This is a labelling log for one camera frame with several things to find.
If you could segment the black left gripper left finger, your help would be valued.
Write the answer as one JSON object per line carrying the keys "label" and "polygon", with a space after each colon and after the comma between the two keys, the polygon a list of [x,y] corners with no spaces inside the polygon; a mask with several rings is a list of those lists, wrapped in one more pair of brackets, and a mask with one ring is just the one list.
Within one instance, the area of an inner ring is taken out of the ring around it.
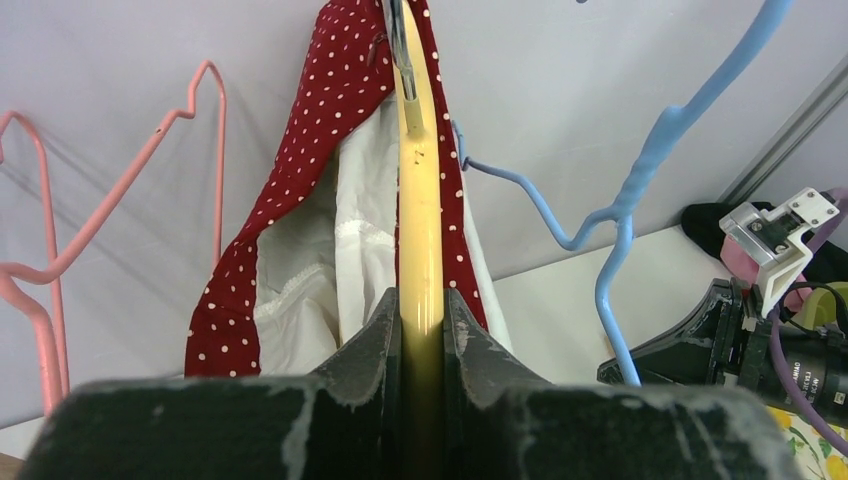
{"label": "black left gripper left finger", "polygon": [[400,403],[402,321],[398,292],[385,290],[366,324],[313,373],[332,405],[356,411],[377,402],[394,411]]}

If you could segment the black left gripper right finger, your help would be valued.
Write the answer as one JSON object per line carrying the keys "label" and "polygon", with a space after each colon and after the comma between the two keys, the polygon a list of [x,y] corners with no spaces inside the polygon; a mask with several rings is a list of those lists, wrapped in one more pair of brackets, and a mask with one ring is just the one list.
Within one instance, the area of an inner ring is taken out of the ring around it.
{"label": "black left gripper right finger", "polygon": [[458,410],[465,402],[475,409],[486,409],[508,389],[550,385],[480,326],[458,290],[446,289],[444,303],[444,389],[448,409]]}

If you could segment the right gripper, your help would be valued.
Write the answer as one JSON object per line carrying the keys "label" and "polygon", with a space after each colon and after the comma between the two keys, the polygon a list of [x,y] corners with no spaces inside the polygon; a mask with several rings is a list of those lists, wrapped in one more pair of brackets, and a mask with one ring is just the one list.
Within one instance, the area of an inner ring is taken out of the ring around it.
{"label": "right gripper", "polygon": [[737,386],[770,397],[770,328],[762,304],[756,285],[713,280],[687,317],[630,351],[641,382]]}

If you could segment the red polka dot skirt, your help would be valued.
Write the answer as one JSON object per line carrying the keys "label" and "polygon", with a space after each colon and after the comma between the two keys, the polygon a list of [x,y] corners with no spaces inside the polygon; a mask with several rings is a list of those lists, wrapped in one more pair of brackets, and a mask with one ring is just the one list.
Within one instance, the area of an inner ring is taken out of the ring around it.
{"label": "red polka dot skirt", "polygon": [[382,5],[330,1],[270,174],[188,328],[187,376],[301,375],[396,283],[398,115]]}

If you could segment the yellow hanger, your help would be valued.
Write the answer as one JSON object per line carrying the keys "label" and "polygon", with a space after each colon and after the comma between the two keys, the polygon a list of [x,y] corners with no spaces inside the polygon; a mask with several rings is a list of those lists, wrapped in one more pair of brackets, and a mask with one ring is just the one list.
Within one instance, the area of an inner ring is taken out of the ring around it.
{"label": "yellow hanger", "polygon": [[402,476],[443,475],[444,319],[436,104],[420,24],[406,1],[382,4],[399,124],[397,293],[402,346]]}

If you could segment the blue wire hanger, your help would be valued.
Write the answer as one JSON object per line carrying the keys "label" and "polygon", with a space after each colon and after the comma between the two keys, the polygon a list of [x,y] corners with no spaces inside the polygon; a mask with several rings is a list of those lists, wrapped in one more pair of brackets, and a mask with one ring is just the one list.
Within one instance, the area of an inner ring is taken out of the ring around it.
{"label": "blue wire hanger", "polygon": [[572,237],[556,219],[544,197],[529,178],[518,173],[480,163],[466,154],[465,137],[453,126],[459,141],[459,165],[463,171],[474,169],[518,185],[529,197],[556,243],[566,251],[584,247],[597,226],[613,222],[616,237],[613,248],[601,267],[594,286],[594,303],[604,333],[612,347],[623,383],[642,384],[610,304],[609,294],[615,275],[625,262],[634,241],[633,214],[659,167],[670,156],[685,133],[702,117],[726,89],[745,71],[767,45],[785,19],[790,1],[765,1],[751,25],[731,53],[684,105],[670,105],[658,116],[639,155],[614,200],[586,216]]}

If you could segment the lemon print skirt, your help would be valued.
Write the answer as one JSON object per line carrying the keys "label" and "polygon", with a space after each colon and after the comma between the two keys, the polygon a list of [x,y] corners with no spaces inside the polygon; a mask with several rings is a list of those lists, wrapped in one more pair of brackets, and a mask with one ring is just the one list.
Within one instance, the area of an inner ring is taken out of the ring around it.
{"label": "lemon print skirt", "polygon": [[803,479],[847,480],[847,457],[796,414],[769,407]]}

